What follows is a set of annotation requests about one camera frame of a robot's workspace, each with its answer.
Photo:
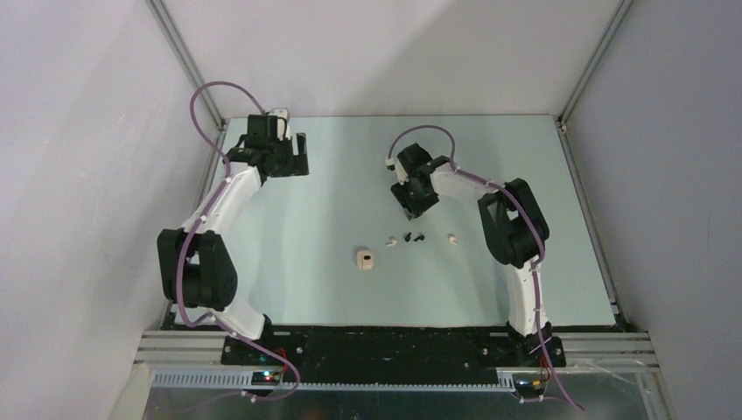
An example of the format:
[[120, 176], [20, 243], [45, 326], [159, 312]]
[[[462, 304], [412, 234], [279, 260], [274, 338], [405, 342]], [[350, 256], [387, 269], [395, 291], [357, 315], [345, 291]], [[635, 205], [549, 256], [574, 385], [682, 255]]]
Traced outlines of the black earbud charging case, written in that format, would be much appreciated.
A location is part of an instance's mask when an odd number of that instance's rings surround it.
[[408, 216], [408, 219], [412, 221], [412, 220], [420, 218], [423, 214], [424, 212], [415, 211], [415, 212], [408, 212], [407, 216]]

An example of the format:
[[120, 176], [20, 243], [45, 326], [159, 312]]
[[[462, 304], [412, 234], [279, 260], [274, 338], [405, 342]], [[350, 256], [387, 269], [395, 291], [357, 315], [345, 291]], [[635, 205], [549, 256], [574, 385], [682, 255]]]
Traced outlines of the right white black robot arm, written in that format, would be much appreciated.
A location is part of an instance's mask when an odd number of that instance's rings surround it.
[[536, 335], [548, 318], [543, 309], [541, 264], [550, 236], [529, 184], [516, 178], [503, 185], [467, 172], [448, 157], [432, 157], [417, 143], [384, 160], [397, 181], [390, 191], [409, 220], [421, 217], [442, 197], [473, 203], [479, 211], [485, 243], [493, 258], [514, 268], [508, 280], [507, 323], [518, 334], [508, 343], [514, 362], [530, 366], [544, 353]]

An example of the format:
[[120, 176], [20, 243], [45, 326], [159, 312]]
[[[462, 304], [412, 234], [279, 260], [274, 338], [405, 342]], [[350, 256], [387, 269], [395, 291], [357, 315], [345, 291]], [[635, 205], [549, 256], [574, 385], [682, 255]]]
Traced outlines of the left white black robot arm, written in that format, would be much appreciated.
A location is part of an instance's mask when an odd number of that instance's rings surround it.
[[249, 115], [246, 132], [226, 154], [222, 179], [181, 227], [157, 237], [164, 296], [205, 310], [215, 324], [246, 337], [242, 351], [260, 365], [273, 360], [277, 342], [263, 332], [269, 318], [238, 293], [236, 253], [228, 250], [226, 236], [267, 179], [308, 175], [306, 136], [292, 135], [289, 120], [285, 108]]

